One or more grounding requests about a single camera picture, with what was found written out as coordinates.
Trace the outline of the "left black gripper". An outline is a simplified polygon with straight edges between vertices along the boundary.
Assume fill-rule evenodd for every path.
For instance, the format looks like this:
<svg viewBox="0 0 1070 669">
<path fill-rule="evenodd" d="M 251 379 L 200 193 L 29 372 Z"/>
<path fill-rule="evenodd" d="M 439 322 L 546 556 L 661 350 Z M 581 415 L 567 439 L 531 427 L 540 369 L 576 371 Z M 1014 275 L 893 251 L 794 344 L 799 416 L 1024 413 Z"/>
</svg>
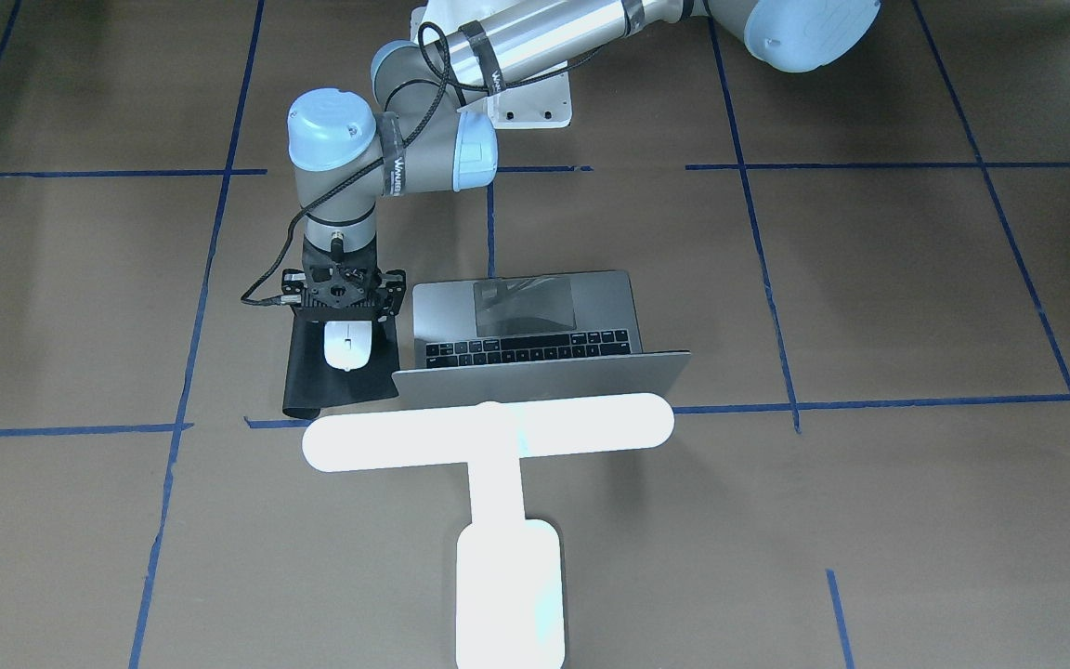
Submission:
<svg viewBox="0 0 1070 669">
<path fill-rule="evenodd" d="M 406 272 L 378 267 L 377 245 L 328 253 L 303 245 L 301 269 L 281 272 L 284 304 L 311 321 L 386 321 L 402 308 Z"/>
</svg>

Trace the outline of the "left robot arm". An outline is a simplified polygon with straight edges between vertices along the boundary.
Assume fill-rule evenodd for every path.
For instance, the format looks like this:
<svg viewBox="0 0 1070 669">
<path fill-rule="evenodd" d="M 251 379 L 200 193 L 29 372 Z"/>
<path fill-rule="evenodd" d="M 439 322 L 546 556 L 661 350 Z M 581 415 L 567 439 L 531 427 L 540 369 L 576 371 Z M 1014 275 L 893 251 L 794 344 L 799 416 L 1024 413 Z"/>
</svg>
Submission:
<svg viewBox="0 0 1070 669">
<path fill-rule="evenodd" d="M 421 22 L 371 62 L 372 101 L 338 88 L 303 93 L 286 113 L 305 230 L 302 269 L 281 293 L 245 305 L 289 308 L 311 321 L 386 321 L 406 275 L 382 271 L 374 206 L 387 196 L 488 186 L 496 131 L 473 103 L 579 67 L 603 46 L 655 22 L 709 18 L 770 67 L 810 72 L 840 59 L 878 17 L 878 1 L 521 1 L 446 33 Z"/>
</svg>

